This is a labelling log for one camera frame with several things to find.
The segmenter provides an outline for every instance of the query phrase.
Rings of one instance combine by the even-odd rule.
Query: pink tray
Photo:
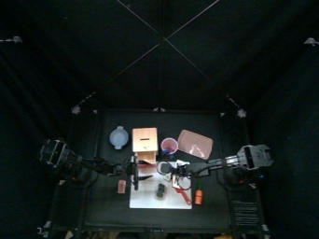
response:
[[[200,134],[182,130],[178,135],[178,150],[200,157],[209,158],[213,148],[213,140]]]

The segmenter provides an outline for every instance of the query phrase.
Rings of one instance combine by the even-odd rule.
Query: white bowl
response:
[[[117,126],[117,129],[112,131],[109,135],[109,142],[114,146],[114,149],[121,149],[121,147],[126,144],[128,141],[128,133],[124,130],[122,126]]]

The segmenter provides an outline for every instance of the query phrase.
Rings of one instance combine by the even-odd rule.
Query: black enclosure wall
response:
[[[274,158],[272,237],[316,238],[319,45],[302,43],[319,39],[317,12],[314,0],[2,1],[0,237],[38,237],[53,193],[38,148],[65,138],[78,105],[244,109]]]

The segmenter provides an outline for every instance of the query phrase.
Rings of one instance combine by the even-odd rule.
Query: pink cup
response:
[[[178,149],[178,143],[173,138],[165,138],[160,143],[162,151],[169,151],[166,154],[173,154]]]

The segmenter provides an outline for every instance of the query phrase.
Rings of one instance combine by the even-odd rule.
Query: red object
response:
[[[194,204],[201,205],[202,204],[202,191],[196,190],[194,193]]]
[[[182,198],[184,198],[184,202],[185,202],[188,205],[190,205],[190,204],[192,204],[192,201],[190,201],[190,199],[188,198],[188,196],[186,196],[184,190],[182,190],[182,189],[176,189],[176,188],[174,188],[174,190],[176,190],[177,193],[181,194],[181,196],[182,196]]]
[[[124,194],[125,180],[118,181],[117,193]]]

